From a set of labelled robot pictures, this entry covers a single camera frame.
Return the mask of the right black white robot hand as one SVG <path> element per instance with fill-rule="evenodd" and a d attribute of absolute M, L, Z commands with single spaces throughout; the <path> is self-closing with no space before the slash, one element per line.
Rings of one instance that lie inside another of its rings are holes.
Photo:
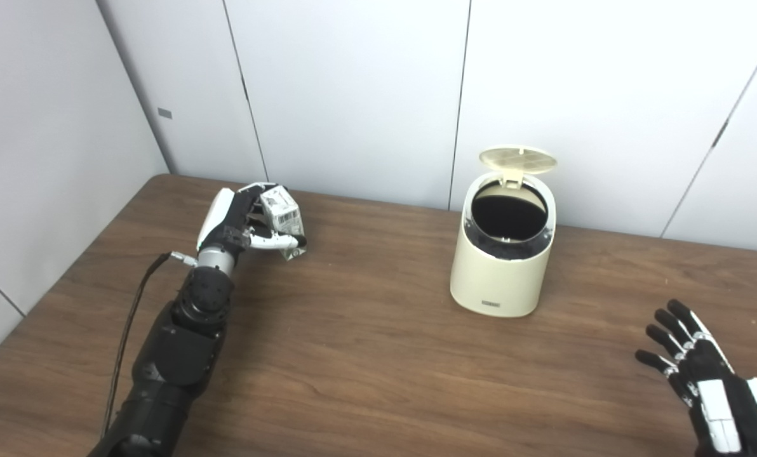
<path fill-rule="evenodd" d="M 687 407 L 696 456 L 757 456 L 757 378 L 736 373 L 718 341 L 687 305 L 655 310 L 646 335 L 666 357 L 637 350 L 635 359 L 665 377 Z"/>

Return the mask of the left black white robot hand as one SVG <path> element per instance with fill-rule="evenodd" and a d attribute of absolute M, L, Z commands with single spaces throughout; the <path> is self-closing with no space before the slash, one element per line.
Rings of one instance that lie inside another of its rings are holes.
<path fill-rule="evenodd" d="M 214 197 L 199 231 L 196 251 L 228 247 L 234 254 L 247 249 L 291 252 L 307 248 L 299 206 L 285 186 L 257 182 L 239 190 L 222 188 Z"/>

